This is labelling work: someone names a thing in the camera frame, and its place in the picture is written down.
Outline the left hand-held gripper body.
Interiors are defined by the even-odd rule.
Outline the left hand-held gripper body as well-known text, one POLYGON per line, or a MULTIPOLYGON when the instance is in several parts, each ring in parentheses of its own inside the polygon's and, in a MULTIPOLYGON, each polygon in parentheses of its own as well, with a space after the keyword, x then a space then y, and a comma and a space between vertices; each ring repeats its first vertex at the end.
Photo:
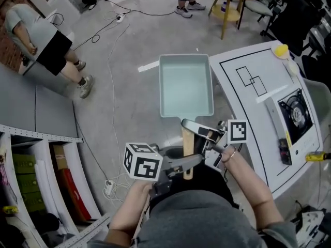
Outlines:
POLYGON ((126 143, 124 169, 131 179, 153 183, 149 193, 151 198, 170 192, 171 149, 172 146, 160 149, 156 144, 126 143))

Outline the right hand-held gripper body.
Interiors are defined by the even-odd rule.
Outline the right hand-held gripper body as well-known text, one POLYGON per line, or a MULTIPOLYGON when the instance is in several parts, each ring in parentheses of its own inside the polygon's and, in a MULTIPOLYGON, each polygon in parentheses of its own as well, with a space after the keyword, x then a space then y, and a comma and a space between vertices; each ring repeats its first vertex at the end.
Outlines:
POLYGON ((195 134, 207 140, 204 149, 204 164, 216 171, 220 171, 220 162, 226 162, 230 157, 225 157, 223 152, 234 144, 243 144, 248 140, 248 121, 228 120, 221 122, 220 129, 198 124, 195 134))

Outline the light blue square pan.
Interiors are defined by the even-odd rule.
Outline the light blue square pan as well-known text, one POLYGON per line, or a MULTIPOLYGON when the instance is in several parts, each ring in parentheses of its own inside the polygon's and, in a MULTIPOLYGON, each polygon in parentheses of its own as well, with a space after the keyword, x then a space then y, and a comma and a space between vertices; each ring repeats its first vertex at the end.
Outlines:
MULTIPOLYGON (((166 54, 159 57, 160 115, 195 121, 214 114, 209 56, 166 54)), ((196 134, 182 127, 184 156, 194 153, 196 134)))

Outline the white induction cooker black top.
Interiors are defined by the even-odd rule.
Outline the white induction cooker black top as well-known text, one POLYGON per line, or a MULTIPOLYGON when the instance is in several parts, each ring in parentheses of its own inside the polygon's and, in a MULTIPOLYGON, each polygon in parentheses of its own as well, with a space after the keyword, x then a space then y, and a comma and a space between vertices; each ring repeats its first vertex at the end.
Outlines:
POLYGON ((265 100, 277 136, 281 161, 295 165, 308 153, 320 150, 319 129, 301 88, 290 87, 265 100))

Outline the person's right forearm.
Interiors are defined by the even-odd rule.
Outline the person's right forearm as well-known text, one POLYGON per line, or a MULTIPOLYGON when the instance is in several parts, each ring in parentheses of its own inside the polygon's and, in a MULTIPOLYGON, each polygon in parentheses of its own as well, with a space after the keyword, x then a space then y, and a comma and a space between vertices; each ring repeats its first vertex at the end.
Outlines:
POLYGON ((276 207, 269 187, 255 173, 236 148, 230 145, 223 152, 223 155, 230 157, 228 161, 222 163, 233 176, 251 205, 257 229, 264 229, 271 224, 283 222, 284 219, 276 207))

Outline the person's left forearm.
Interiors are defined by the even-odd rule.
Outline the person's left forearm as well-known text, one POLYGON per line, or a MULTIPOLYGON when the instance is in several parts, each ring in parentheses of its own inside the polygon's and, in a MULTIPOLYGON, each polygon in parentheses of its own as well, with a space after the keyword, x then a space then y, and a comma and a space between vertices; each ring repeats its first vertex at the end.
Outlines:
POLYGON ((137 180, 112 217, 105 243, 130 247, 152 188, 151 181, 137 180))

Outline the person's black trousers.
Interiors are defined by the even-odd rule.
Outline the person's black trousers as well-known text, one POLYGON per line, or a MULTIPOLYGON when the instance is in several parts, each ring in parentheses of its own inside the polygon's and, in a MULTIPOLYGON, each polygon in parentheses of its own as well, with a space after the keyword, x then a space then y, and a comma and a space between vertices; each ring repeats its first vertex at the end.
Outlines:
POLYGON ((234 202, 232 193, 222 174, 206 166, 204 163, 200 163, 193 168, 192 179, 185 180, 183 174, 177 174, 171 177, 171 180, 172 183, 168 193, 150 200, 150 212, 158 203, 167 197, 188 190, 204 190, 215 193, 227 200, 234 208, 239 208, 239 205, 234 202))

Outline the person's grey shirt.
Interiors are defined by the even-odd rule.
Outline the person's grey shirt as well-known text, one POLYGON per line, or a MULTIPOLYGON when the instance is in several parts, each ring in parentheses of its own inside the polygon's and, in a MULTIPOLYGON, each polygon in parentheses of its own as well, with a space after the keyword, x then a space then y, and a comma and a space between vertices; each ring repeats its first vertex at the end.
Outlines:
POLYGON ((293 223, 255 230, 221 196, 191 190, 159 202, 129 248, 298 248, 298 244, 293 223))

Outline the red box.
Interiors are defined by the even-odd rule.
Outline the red box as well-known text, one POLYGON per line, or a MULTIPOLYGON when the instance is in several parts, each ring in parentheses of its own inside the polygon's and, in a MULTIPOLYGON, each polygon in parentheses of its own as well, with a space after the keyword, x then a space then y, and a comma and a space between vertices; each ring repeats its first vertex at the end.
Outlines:
POLYGON ((73 221, 78 223, 89 221, 92 217, 81 199, 70 169, 57 170, 55 175, 63 200, 73 221))

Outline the brown cardboard box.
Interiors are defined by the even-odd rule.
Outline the brown cardboard box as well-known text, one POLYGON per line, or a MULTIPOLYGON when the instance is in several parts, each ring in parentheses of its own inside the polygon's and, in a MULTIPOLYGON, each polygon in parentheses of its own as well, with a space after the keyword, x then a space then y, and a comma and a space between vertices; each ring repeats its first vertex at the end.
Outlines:
POLYGON ((56 167, 58 170, 67 169, 68 164, 64 152, 64 148, 62 145, 52 145, 54 159, 56 162, 56 167))

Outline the yellow bottle black cap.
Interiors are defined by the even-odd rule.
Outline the yellow bottle black cap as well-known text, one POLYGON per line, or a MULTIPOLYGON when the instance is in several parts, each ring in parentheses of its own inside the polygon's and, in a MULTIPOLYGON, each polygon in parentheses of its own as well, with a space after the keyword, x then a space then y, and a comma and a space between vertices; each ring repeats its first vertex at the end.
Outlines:
POLYGON ((331 160, 331 152, 315 151, 306 155, 307 162, 323 162, 331 160))

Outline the small white round dish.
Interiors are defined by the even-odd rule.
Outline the small white round dish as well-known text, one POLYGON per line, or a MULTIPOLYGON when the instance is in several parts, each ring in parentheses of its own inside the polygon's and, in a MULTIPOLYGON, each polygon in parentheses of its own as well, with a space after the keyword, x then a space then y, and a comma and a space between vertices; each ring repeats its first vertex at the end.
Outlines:
POLYGON ((299 66, 297 63, 293 60, 288 60, 287 62, 284 63, 285 68, 287 72, 290 74, 290 76, 295 77, 299 74, 299 66))

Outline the yellow food on plate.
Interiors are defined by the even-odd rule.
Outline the yellow food on plate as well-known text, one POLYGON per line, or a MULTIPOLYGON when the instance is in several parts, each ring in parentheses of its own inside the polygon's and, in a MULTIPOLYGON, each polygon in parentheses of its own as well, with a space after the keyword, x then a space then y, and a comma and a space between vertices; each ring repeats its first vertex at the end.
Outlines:
POLYGON ((280 59, 288 59, 290 52, 287 44, 275 44, 271 48, 273 54, 280 59))

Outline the grey shell chair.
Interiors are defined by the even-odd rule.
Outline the grey shell chair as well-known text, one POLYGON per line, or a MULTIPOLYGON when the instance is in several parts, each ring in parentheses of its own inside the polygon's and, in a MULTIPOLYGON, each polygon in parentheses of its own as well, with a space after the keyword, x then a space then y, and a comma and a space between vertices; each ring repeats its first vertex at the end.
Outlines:
POLYGON ((323 149, 331 152, 331 92, 324 83, 308 79, 304 79, 304 82, 318 117, 323 149))

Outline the yellow corn cob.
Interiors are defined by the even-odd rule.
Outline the yellow corn cob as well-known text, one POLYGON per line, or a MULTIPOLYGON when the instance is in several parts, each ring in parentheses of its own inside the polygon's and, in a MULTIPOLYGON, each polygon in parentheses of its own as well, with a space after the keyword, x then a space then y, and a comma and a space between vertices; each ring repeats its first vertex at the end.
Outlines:
POLYGON ((288 53, 288 46, 286 44, 280 44, 274 48, 274 53, 277 57, 284 57, 288 53))

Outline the white metal shelf rack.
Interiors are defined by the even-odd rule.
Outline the white metal shelf rack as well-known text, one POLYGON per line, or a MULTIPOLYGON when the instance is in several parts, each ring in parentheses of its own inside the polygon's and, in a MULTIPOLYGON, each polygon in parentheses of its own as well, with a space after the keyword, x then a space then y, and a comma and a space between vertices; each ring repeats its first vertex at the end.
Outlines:
POLYGON ((107 225, 110 222, 110 215, 101 215, 95 200, 92 196, 91 190, 88 186, 85 173, 82 167, 81 159, 78 152, 78 143, 82 143, 81 138, 57 136, 51 134, 44 134, 32 131, 26 131, 13 127, 8 127, 0 124, 0 148, 4 147, 6 152, 6 160, 4 162, 4 170, 8 184, 5 190, 9 192, 9 202, 15 204, 18 208, 17 218, 27 225, 32 236, 36 239, 37 248, 46 248, 46 244, 42 241, 41 236, 37 233, 36 227, 33 225, 31 217, 28 215, 26 205, 23 203, 22 194, 19 191, 16 175, 14 174, 14 165, 12 159, 12 145, 11 138, 14 136, 32 138, 36 143, 36 152, 44 156, 46 159, 45 167, 47 171, 47 182, 50 188, 50 194, 53 198, 55 209, 60 216, 60 220, 64 223, 64 228, 74 234, 69 240, 56 248, 88 248, 88 241, 94 237, 99 237, 100 233, 108 231, 107 225), (55 172, 51 167, 51 156, 47 153, 46 144, 50 142, 64 142, 64 152, 69 157, 69 169, 73 171, 73 181, 77 186, 78 193, 82 197, 83 204, 87 211, 95 219, 91 226, 88 226, 82 232, 77 230, 72 218, 69 216, 69 211, 65 207, 63 197, 60 196, 60 190, 55 181, 55 172))

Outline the black office chair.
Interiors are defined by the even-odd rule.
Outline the black office chair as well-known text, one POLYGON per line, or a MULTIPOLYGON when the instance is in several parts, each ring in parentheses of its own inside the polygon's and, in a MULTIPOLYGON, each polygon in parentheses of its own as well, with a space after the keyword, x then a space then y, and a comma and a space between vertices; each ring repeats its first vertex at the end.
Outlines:
POLYGON ((287 0, 284 10, 272 16, 260 35, 286 44, 289 51, 301 56, 309 31, 326 15, 321 0, 287 0))
POLYGON ((303 55, 305 78, 324 83, 331 91, 331 33, 324 39, 326 53, 316 58, 303 55))

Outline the stack of green boxes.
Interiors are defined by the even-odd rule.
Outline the stack of green boxes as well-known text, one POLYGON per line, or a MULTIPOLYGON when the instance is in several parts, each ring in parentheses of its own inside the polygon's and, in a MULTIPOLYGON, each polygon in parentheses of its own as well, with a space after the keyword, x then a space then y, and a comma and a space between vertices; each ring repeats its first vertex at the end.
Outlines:
POLYGON ((14 153, 12 158, 18 186, 27 212, 45 211, 46 206, 35 171, 35 157, 29 154, 14 153))

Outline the grey cabinet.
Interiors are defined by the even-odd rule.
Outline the grey cabinet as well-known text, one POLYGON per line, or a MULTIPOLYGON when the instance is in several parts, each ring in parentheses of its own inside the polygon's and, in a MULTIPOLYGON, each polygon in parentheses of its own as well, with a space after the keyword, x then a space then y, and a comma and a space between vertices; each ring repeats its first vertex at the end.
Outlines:
POLYGON ((0 63, 0 125, 78 137, 73 102, 0 63))

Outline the grey padded chair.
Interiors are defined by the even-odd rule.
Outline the grey padded chair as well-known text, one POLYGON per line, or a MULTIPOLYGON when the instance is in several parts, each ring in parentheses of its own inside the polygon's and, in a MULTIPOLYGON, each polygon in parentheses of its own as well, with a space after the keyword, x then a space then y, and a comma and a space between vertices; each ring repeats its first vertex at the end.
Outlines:
POLYGON ((246 1, 245 7, 260 15, 258 22, 264 17, 270 17, 270 20, 273 21, 273 17, 276 17, 281 12, 281 9, 277 6, 279 1, 280 0, 246 1))

